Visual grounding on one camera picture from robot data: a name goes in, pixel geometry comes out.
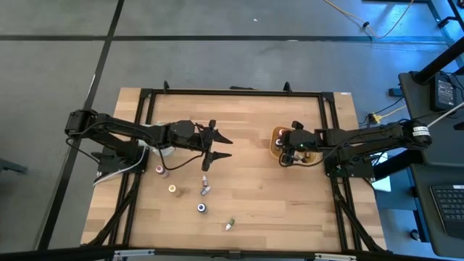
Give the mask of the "black keyboard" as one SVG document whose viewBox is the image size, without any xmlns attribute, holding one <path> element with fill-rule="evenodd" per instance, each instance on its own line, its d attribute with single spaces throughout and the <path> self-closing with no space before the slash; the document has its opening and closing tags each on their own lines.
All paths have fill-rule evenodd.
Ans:
<svg viewBox="0 0 464 261">
<path fill-rule="evenodd" d="M 445 233 L 464 240 L 464 185 L 431 186 L 430 192 Z"/>
</svg>

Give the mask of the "yellow plastic bin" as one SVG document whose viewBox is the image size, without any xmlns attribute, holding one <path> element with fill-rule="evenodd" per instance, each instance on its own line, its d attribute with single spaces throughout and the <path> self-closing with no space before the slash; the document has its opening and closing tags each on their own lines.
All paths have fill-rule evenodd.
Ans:
<svg viewBox="0 0 464 261">
<path fill-rule="evenodd" d="M 270 139 L 270 145 L 269 145 L 269 150 L 270 150 L 270 155 L 272 158 L 275 158 L 279 161 L 279 158 L 282 153 L 282 148 L 279 146 L 275 145 L 275 141 L 277 138 L 281 138 L 283 133 L 286 131 L 292 131 L 291 128 L 285 128 L 285 127 L 275 127 L 273 129 L 273 132 L 271 134 L 271 139 Z M 320 162 L 316 159 L 317 153 L 315 152 L 310 152 L 310 158 L 305 158 L 305 152 L 292 152 L 292 159 L 294 160 L 293 165 L 302 165 L 305 167 L 309 167 L 311 165 L 318 165 Z"/>
</svg>

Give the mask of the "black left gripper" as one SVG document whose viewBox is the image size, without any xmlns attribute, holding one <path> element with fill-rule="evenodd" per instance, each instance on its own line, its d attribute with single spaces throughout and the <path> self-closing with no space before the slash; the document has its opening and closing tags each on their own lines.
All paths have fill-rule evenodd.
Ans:
<svg viewBox="0 0 464 261">
<path fill-rule="evenodd" d="M 211 120 L 209 127 L 190 120 L 180 120 L 167 126 L 167 140 L 176 148 L 197 152 L 208 152 L 211 149 L 212 140 L 222 144 L 232 144 L 233 142 L 223 136 L 215 126 L 216 120 Z M 208 152 L 204 156 L 202 170 L 209 170 L 212 162 L 230 156 L 231 154 L 227 153 Z"/>
</svg>

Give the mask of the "black desk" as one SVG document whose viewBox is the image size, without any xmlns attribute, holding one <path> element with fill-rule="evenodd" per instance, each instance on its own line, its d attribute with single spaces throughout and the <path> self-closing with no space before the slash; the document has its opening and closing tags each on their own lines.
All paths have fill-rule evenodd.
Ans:
<svg viewBox="0 0 464 261">
<path fill-rule="evenodd" d="M 464 110 L 458 120 L 444 118 L 430 127 L 432 145 L 424 151 L 405 150 L 399 154 L 403 167 L 409 167 L 423 213 L 428 241 L 435 254 L 464 258 L 464 220 L 448 227 L 432 197 L 433 186 L 464 185 L 464 130 L 454 125 L 464 121 Z"/>
</svg>

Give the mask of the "black diagonal beam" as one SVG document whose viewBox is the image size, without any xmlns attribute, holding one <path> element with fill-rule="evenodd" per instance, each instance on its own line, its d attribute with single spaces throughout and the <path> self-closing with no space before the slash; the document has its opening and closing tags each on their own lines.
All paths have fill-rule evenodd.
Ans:
<svg viewBox="0 0 464 261">
<path fill-rule="evenodd" d="M 437 72 L 447 66 L 452 60 L 464 53 L 464 47 L 451 46 L 440 54 L 431 63 L 426 65 L 421 71 L 413 72 L 413 80 L 423 84 L 432 78 Z"/>
</svg>

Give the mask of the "black aluminium table frame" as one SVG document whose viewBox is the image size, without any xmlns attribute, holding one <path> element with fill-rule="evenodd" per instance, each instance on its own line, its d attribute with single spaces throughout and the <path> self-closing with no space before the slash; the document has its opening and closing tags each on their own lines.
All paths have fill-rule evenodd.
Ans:
<svg viewBox="0 0 464 261">
<path fill-rule="evenodd" d="M 269 150 L 273 129 L 295 120 L 310 130 L 355 128 L 350 94 L 170 89 L 142 98 L 140 89 L 122 88 L 112 114 L 146 124 L 183 119 L 207 124 L 213 119 L 233 142 L 214 146 L 231 156 L 213 162 L 206 172 L 195 152 L 176 149 L 165 160 L 170 167 L 166 178 L 155 173 L 160 159 L 150 154 L 133 214 L 123 215 L 116 242 L 154 249 L 365 249 L 340 215 L 323 165 L 283 168 Z M 203 175 L 211 187 L 205 196 L 200 194 Z M 168 191 L 171 184 L 181 189 L 179 197 Z M 200 203 L 206 204 L 206 214 L 197 211 Z M 235 223 L 226 231 L 231 218 Z"/>
</svg>

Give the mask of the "black power supply box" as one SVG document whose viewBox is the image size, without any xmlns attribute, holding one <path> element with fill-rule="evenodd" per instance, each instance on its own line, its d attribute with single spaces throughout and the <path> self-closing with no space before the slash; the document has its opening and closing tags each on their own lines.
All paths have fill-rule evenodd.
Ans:
<svg viewBox="0 0 464 261">
<path fill-rule="evenodd" d="M 457 105 L 456 88 L 446 74 L 435 74 L 430 85 L 430 109 L 450 110 Z"/>
</svg>

